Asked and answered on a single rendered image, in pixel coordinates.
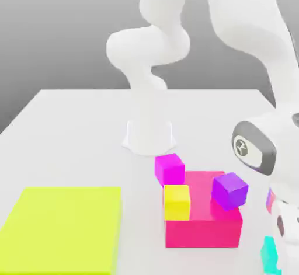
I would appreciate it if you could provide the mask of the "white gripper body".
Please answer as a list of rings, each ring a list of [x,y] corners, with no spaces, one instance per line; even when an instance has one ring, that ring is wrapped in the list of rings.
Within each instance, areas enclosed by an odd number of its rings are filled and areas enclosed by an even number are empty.
[[[299,245],[282,242],[276,248],[281,275],[299,275]]]

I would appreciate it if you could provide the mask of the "small cyan cube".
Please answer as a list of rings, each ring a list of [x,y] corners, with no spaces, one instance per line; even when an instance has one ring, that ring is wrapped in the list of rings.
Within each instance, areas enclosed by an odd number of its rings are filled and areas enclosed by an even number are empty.
[[[265,275],[281,275],[281,270],[277,268],[278,254],[273,237],[265,236],[260,256]]]

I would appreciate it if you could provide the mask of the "small purple cube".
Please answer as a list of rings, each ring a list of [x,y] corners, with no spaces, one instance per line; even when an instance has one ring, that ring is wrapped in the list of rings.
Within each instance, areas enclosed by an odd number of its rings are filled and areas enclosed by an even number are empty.
[[[225,210],[246,203],[249,185],[236,173],[226,173],[213,179],[211,196]]]

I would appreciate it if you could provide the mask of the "small yellow cube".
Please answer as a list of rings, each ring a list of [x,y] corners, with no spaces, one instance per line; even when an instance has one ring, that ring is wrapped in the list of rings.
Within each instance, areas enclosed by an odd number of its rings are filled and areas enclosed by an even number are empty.
[[[164,186],[164,220],[190,220],[191,198],[188,185]]]

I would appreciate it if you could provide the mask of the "small magenta cube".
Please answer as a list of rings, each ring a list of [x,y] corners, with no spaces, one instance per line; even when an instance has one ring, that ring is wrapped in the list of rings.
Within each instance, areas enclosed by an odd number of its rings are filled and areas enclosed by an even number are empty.
[[[185,164],[176,153],[156,156],[155,176],[162,187],[182,185],[185,182]]]

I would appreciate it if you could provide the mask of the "large pink box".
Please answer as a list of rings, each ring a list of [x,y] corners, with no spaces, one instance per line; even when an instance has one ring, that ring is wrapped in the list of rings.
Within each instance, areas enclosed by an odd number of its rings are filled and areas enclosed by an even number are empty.
[[[213,179],[223,171],[186,171],[190,220],[165,221],[167,248],[237,248],[243,224],[238,208],[225,211],[211,198]]]

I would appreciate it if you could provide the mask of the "large yellow-green box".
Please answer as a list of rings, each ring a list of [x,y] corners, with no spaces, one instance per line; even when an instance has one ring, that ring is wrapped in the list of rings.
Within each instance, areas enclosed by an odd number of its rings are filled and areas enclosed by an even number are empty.
[[[0,275],[116,275],[119,187],[27,187],[0,229]]]

